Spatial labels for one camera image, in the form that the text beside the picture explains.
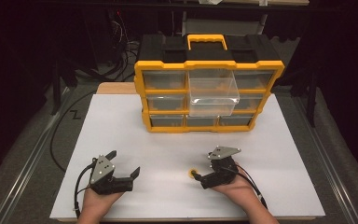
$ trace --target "black wire on floor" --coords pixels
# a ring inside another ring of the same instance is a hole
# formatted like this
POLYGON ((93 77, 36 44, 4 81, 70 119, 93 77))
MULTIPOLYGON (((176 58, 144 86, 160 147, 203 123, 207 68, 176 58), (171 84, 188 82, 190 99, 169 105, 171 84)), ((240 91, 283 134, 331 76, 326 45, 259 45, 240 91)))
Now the black wire on floor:
POLYGON ((66 169, 64 169, 59 163, 58 161, 56 160, 55 156, 54 156, 54 153, 53 153, 53 142, 54 142, 54 137, 55 137, 55 134, 58 130, 58 128, 60 127, 60 124, 63 120, 63 118, 65 117, 65 115, 71 110, 71 108, 77 104, 79 101, 83 100, 84 98, 86 98, 87 96, 95 93, 96 91, 91 91, 85 95, 83 95, 82 97, 80 97, 79 99, 77 99, 76 101, 74 101, 66 110, 65 112, 61 115, 60 119, 58 120, 57 122, 57 125, 55 126, 54 128, 54 131, 53 131, 53 134, 51 136, 51 139, 50 139, 50 145, 49 145, 49 150, 50 150, 50 156, 51 158, 53 159, 54 163, 58 166, 58 168, 60 168, 60 170, 62 170, 63 172, 66 172, 66 169))
POLYGON ((85 79, 97 79, 101 82, 117 82, 119 81, 119 79, 121 78, 121 82, 125 81, 124 78, 124 72, 127 71, 128 66, 130 65, 129 63, 129 58, 131 57, 137 57, 136 52, 132 51, 132 50, 124 50, 123 51, 123 56, 121 57, 121 59, 119 60, 119 63, 117 64, 117 66, 115 66, 115 68, 112 70, 112 72, 108 72, 106 74, 99 74, 96 71, 86 68, 84 66, 82 66, 81 64, 78 64, 76 62, 73 62, 71 60, 67 60, 68 63, 72 64, 74 67, 76 67, 77 69, 79 69, 80 71, 84 72, 86 75, 80 75, 78 73, 76 73, 77 77, 81 77, 81 78, 85 78, 85 79))

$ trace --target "yellow object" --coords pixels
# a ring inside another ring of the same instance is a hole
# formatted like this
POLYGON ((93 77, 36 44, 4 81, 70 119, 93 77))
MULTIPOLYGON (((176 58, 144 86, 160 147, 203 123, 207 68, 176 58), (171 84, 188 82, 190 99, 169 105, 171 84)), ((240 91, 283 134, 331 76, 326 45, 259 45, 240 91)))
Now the yellow object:
POLYGON ((251 131, 284 68, 264 35, 145 35, 134 67, 152 133, 251 131))
POLYGON ((194 178, 193 172, 195 172, 197 174, 199 171, 192 168, 192 169, 188 170, 188 176, 190 176, 191 178, 194 178))

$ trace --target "human hand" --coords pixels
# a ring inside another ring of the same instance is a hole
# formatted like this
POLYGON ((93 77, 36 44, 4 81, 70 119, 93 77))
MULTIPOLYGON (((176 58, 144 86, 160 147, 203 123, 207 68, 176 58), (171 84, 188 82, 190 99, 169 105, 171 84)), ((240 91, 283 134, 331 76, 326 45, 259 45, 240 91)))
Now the human hand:
MULTIPOLYGON (((240 168, 240 174, 247 174, 240 168)), ((278 220, 267 210, 257 198, 252 185, 239 175, 226 185, 219 185, 213 190, 225 194, 232 202, 239 205, 252 224, 276 224, 278 220)))
MULTIPOLYGON (((246 173, 240 168, 239 169, 240 174, 246 175, 246 173)), ((225 185, 219 185, 212 188, 213 190, 225 194, 232 202, 235 204, 244 207, 246 204, 246 201, 249 198, 254 198, 255 193, 248 181, 246 181, 244 178, 240 177, 239 175, 236 175, 234 180, 225 185)))
POLYGON ((83 208, 77 223, 99 223, 99 221, 109 212, 112 204, 123 194, 124 192, 99 195, 90 188, 86 189, 83 198, 83 208))

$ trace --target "table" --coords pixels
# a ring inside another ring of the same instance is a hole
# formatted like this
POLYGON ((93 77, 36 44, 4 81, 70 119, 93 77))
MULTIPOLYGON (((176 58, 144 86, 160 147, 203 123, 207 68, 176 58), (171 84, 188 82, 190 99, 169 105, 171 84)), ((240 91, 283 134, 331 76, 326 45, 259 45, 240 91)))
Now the table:
MULTIPOLYGON (((207 153, 217 145, 240 147, 233 156, 254 179, 278 219, 324 216, 316 191, 272 94, 247 133, 148 133, 141 119, 142 104, 133 83, 103 83, 89 112, 50 218, 73 221, 73 192, 80 172, 99 154, 112 150, 116 177, 141 167, 132 192, 114 204, 105 221, 245 220, 246 215, 224 195, 203 189, 187 174, 206 175, 207 153)), ((88 173, 80 187, 87 186, 88 173)))

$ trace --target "metal rail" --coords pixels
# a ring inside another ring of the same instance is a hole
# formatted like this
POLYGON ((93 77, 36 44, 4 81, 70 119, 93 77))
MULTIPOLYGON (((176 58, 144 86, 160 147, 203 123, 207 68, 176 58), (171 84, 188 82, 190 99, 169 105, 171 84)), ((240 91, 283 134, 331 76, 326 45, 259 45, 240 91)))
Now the metal rail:
POLYGON ((319 135, 317 134, 315 129, 310 126, 310 123, 308 122, 306 116, 305 106, 302 104, 299 97, 293 97, 293 101, 295 103, 295 106, 299 110, 299 114, 303 119, 304 124, 310 132, 313 142, 315 143, 315 149, 321 161, 322 168, 324 169, 327 179, 330 182, 331 188, 337 197, 337 201, 342 209, 345 218, 350 224, 358 224, 358 214, 353 206, 353 203, 351 202, 350 195, 348 194, 344 183, 339 177, 334 167, 334 164, 331 162, 329 155, 324 148, 321 139, 319 138, 319 135))
POLYGON ((22 193, 25 190, 25 187, 30 180, 36 165, 39 162, 39 159, 43 155, 43 152, 46 148, 45 143, 51 136, 51 131, 54 129, 54 126, 57 125, 57 120, 62 115, 62 111, 68 103, 73 91, 70 91, 69 88, 65 88, 62 93, 62 106, 59 111, 50 118, 47 127, 40 135, 37 140, 33 151, 31 152, 27 162, 24 164, 20 174, 18 175, 15 183, 8 192, 6 198, 2 201, 0 205, 0 224, 8 223, 11 214, 14 211, 14 208, 17 205, 22 193))
POLYGON ((121 9, 135 10, 169 10, 169 11, 216 11, 216 12, 256 12, 256 13, 294 13, 304 15, 308 13, 337 13, 342 10, 341 6, 337 7, 307 7, 307 6, 268 6, 260 7, 251 4, 178 4, 178 3, 117 3, 109 0, 38 0, 39 5, 52 7, 117 7, 121 9))

